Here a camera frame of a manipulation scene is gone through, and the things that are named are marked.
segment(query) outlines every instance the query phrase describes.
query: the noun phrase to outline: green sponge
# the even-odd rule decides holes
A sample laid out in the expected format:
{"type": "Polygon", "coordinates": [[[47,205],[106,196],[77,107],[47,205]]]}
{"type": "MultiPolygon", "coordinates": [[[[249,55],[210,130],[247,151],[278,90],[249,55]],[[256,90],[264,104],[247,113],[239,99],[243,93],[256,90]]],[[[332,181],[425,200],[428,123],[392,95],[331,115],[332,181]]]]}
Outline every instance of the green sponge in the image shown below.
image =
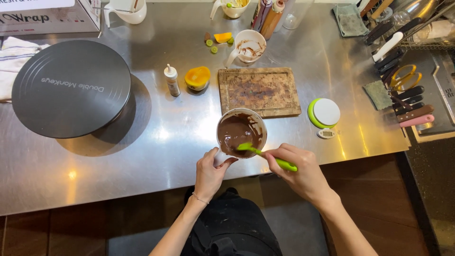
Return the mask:
{"type": "Polygon", "coordinates": [[[377,110],[381,110],[393,105],[393,102],[387,93],[387,89],[385,89],[384,84],[381,80],[365,85],[364,89],[370,99],[373,101],[374,106],[377,110]]]}

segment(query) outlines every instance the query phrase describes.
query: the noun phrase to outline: wooden cutting board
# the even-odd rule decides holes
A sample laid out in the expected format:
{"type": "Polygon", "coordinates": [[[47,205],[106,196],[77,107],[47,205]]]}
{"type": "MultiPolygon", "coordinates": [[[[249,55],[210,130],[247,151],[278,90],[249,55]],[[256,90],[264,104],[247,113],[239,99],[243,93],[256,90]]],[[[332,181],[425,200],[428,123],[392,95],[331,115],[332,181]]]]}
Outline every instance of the wooden cutting board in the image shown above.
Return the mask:
{"type": "Polygon", "coordinates": [[[249,108],[263,118],[302,113],[290,67],[218,70],[221,112],[249,108]]]}

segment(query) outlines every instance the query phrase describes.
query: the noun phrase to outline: melted chocolate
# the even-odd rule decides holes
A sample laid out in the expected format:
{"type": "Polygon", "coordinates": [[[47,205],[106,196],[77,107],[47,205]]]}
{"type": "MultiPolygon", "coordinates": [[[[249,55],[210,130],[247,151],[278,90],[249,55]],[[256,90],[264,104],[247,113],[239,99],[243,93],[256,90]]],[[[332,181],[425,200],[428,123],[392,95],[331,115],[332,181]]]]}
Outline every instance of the melted chocolate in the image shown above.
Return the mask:
{"type": "Polygon", "coordinates": [[[236,150],[237,146],[245,143],[253,143],[253,147],[258,148],[259,140],[262,138],[262,134],[258,134],[258,131],[253,128],[255,122],[250,115],[240,113],[234,116],[230,116],[224,119],[218,125],[218,141],[220,142],[221,151],[225,154],[246,158],[252,156],[254,153],[251,151],[239,151],[236,150]]]}

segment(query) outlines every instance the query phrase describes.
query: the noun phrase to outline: hand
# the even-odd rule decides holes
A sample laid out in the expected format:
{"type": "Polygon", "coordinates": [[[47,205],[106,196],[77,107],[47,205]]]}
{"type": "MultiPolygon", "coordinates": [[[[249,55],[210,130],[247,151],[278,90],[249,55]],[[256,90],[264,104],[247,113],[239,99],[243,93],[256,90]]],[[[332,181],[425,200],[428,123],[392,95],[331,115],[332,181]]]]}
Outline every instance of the hand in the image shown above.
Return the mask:
{"type": "Polygon", "coordinates": [[[196,163],[196,184],[194,193],[206,202],[209,202],[220,189],[224,174],[229,166],[237,161],[237,158],[229,158],[218,167],[213,166],[213,158],[218,148],[214,147],[196,163]]]}
{"type": "Polygon", "coordinates": [[[279,148],[265,151],[262,155],[267,159],[272,172],[285,180],[297,194],[316,208],[338,197],[329,187],[313,152],[283,143],[279,148]],[[283,170],[274,157],[294,163],[297,166],[297,172],[283,170]]]}

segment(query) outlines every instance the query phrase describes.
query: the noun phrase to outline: black apron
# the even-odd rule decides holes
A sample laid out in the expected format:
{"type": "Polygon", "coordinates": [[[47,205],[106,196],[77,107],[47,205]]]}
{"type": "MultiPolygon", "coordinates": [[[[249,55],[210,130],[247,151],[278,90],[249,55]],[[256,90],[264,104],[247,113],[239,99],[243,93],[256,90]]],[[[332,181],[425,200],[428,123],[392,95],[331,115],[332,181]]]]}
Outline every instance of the black apron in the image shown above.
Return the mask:
{"type": "Polygon", "coordinates": [[[182,256],[283,256],[278,241],[252,201],[225,192],[204,209],[182,256]]]}

